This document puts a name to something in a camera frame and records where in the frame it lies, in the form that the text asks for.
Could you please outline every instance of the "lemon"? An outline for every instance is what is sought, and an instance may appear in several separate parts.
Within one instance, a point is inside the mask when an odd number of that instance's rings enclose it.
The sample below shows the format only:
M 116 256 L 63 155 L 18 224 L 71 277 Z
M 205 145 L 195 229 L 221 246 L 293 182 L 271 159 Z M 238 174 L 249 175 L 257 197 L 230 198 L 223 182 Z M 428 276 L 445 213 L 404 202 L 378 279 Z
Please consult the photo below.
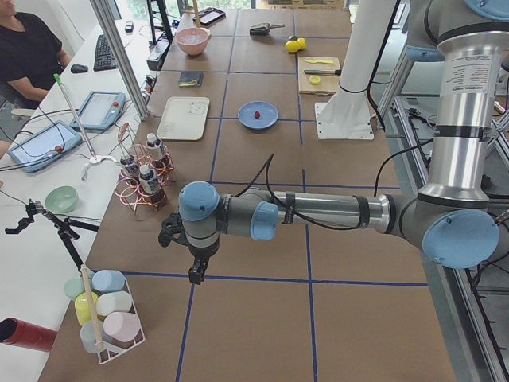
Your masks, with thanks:
M 305 49 L 305 39 L 304 39 L 304 38 L 302 38 L 302 37 L 301 37 L 301 38 L 299 38 L 299 39 L 297 40 L 297 43 L 299 44 L 299 47 L 300 47 L 299 49 L 300 49 L 300 50 Z
M 299 51 L 301 46 L 299 45 L 299 43 L 297 41 L 291 40 L 291 41 L 286 42 L 285 48 L 290 53 L 296 53 Z

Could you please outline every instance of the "green bowl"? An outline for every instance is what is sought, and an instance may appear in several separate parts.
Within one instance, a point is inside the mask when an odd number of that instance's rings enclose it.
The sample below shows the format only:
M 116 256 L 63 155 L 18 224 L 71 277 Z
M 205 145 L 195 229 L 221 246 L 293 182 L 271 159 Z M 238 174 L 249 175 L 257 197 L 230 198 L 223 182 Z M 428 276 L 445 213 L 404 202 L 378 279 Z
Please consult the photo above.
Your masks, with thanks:
M 48 194 L 45 207 L 53 213 L 71 212 L 78 204 L 78 192 L 70 185 L 63 185 Z

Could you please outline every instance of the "blue joint cap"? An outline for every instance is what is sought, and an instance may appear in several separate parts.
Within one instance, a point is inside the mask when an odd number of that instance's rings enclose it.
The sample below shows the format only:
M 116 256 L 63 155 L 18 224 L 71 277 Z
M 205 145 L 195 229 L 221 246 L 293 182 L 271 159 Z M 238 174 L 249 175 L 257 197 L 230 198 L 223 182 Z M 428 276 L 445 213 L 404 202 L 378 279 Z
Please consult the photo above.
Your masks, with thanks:
M 206 181 L 194 181 L 186 185 L 178 196 L 178 212 L 182 219 L 200 221 L 211 216 L 220 202 L 220 195 Z
M 407 45 L 406 55 L 408 59 L 415 62 L 440 62 L 444 60 L 444 55 L 435 48 L 422 48 L 418 46 Z
M 464 0 L 467 6 L 484 18 L 496 21 L 509 21 L 509 2 L 507 0 Z
M 251 239 L 272 240 L 278 227 L 278 207 L 268 201 L 261 201 L 251 217 Z
M 435 221 L 422 239 L 422 250 L 435 263 L 470 268 L 493 254 L 499 236 L 491 216 L 478 209 L 463 209 Z

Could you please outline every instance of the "red object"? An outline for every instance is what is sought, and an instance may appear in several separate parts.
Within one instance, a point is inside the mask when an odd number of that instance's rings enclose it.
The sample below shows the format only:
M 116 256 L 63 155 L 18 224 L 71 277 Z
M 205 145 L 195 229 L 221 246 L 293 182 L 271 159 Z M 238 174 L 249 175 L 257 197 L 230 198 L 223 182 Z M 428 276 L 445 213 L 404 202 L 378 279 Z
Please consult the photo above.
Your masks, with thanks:
M 57 332 L 17 318 L 0 322 L 0 343 L 49 352 Z

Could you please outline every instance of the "white tray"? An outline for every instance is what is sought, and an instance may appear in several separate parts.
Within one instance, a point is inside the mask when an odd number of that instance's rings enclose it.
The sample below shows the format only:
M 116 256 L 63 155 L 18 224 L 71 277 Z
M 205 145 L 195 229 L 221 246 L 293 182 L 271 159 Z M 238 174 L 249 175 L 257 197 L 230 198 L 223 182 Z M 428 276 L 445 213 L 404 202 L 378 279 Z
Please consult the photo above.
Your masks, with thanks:
M 157 136 L 160 139 L 197 141 L 204 134 L 209 104 L 207 97 L 170 97 Z

